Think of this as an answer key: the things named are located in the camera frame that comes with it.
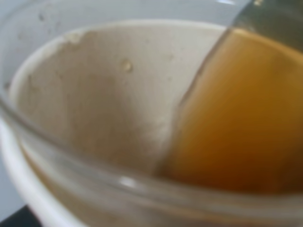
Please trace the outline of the glass cup with blue sleeve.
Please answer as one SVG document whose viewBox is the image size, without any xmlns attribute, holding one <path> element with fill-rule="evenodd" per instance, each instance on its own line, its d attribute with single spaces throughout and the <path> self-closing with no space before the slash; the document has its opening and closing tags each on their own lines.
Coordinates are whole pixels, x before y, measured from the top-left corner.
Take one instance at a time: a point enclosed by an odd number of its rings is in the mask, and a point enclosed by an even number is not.
<svg viewBox="0 0 303 227">
<path fill-rule="evenodd" d="M 1 140 L 44 227 L 300 227 L 300 0 L 23 0 Z"/>
</svg>

